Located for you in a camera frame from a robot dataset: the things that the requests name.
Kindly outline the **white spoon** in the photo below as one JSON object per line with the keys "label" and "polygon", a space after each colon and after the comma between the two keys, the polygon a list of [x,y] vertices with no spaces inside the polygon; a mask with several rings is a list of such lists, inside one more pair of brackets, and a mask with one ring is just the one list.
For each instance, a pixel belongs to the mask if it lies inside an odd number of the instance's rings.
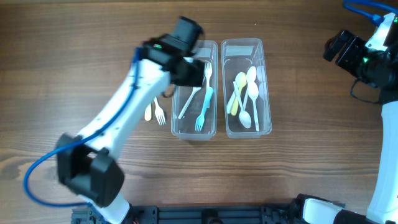
{"label": "white spoon", "polygon": [[256,131],[259,131],[259,120],[258,120],[257,105],[256,105],[256,100],[259,96],[259,89],[255,82],[248,83],[248,95],[249,95],[250,99],[252,100],[252,104],[253,104],[254,123],[255,123]]}
{"label": "white spoon", "polygon": [[[247,84],[249,84],[249,83],[251,83],[251,82],[255,82],[256,77],[257,77],[257,70],[256,70],[256,67],[255,67],[255,66],[251,66],[251,67],[248,69],[248,72],[247,72],[247,74],[246,74],[246,81],[247,81]],[[244,96],[244,101],[243,101],[243,106],[244,106],[244,108],[246,107],[247,101],[248,101],[248,89],[249,89],[249,88],[246,88],[246,92],[245,92],[245,96]]]}
{"label": "white spoon", "polygon": [[232,93],[232,95],[231,95],[231,97],[230,97],[230,99],[229,99],[229,101],[228,101],[228,103],[227,103],[226,112],[227,112],[228,114],[230,114],[230,112],[231,112],[232,105],[233,105],[233,103],[234,103],[235,97],[236,97],[236,94],[235,94],[235,93]]}
{"label": "white spoon", "polygon": [[239,88],[237,82],[234,81],[233,85],[234,85],[234,93],[236,95],[236,98],[238,99],[239,108],[240,108],[239,120],[246,129],[249,129],[252,124],[251,117],[249,113],[243,108],[243,102],[241,100],[241,95],[239,94]]}

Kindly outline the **pale blue plastic fork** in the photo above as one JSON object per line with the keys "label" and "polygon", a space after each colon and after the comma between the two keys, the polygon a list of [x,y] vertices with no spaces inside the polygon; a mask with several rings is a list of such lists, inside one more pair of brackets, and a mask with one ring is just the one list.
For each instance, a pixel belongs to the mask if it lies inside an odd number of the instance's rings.
{"label": "pale blue plastic fork", "polygon": [[214,89],[212,87],[209,87],[206,89],[206,94],[205,94],[203,106],[201,109],[201,113],[195,122],[195,131],[200,132],[203,128],[203,125],[205,123],[205,114],[206,114],[208,106],[210,105],[210,101],[213,96],[213,92],[214,92]]}

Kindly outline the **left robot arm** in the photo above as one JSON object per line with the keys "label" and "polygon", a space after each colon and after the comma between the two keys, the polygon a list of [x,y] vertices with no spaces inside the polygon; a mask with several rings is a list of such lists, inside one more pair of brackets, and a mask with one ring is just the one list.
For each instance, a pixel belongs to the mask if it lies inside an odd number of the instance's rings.
{"label": "left robot arm", "polygon": [[122,196],[124,172],[117,160],[152,100],[169,85],[201,86],[205,64],[193,59],[203,28],[179,17],[169,34],[153,37],[135,52],[127,77],[97,117],[77,136],[57,142],[58,181],[99,212],[106,223],[135,223]]}

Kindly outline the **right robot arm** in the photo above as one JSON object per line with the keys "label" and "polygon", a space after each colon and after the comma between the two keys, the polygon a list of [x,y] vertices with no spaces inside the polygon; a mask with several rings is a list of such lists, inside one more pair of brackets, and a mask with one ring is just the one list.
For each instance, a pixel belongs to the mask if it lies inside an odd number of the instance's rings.
{"label": "right robot arm", "polygon": [[330,201],[304,196],[297,219],[305,223],[397,223],[397,9],[373,15],[377,27],[368,41],[347,30],[330,39],[323,57],[378,89],[382,149],[376,186],[365,215]]}

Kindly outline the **yellow plastic spoon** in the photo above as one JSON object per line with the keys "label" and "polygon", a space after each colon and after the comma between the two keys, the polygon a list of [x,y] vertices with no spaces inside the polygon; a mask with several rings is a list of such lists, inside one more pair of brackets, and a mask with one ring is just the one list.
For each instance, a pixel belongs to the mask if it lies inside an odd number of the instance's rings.
{"label": "yellow plastic spoon", "polygon": [[[240,94],[241,94],[240,84],[241,84],[241,82],[243,82],[243,86],[246,85],[246,74],[244,72],[239,72],[237,74],[236,78],[235,78],[235,82],[238,84],[238,93],[239,93],[238,96],[240,96]],[[238,96],[236,94],[234,94],[234,96],[235,96],[235,99],[234,99],[233,104],[232,104],[232,106],[230,108],[230,114],[232,116],[236,115],[236,113],[238,111],[238,107],[239,107]]]}

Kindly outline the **yellow plastic fork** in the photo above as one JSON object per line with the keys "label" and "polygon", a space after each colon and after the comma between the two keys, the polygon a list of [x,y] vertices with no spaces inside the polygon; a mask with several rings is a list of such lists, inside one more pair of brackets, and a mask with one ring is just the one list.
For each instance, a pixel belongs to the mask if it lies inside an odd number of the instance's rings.
{"label": "yellow plastic fork", "polygon": [[152,104],[151,103],[145,109],[144,119],[146,121],[150,121],[152,119]]}

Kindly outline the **white fork curved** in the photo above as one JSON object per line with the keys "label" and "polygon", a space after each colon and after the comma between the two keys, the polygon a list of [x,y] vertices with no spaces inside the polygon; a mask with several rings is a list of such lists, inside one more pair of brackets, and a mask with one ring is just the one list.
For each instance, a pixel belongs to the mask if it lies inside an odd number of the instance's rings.
{"label": "white fork curved", "polygon": [[195,93],[198,92],[199,90],[201,90],[201,87],[193,87],[193,88],[192,88],[192,92],[191,92],[191,94],[190,94],[188,100],[187,100],[186,103],[184,104],[184,107],[182,108],[182,110],[181,110],[181,112],[180,112],[180,114],[179,114],[179,116],[178,116],[178,119],[181,119],[181,118],[184,116],[184,114],[185,114],[185,112],[186,112],[186,110],[187,110],[189,104],[191,103],[191,101],[192,101],[192,99],[193,99]]}

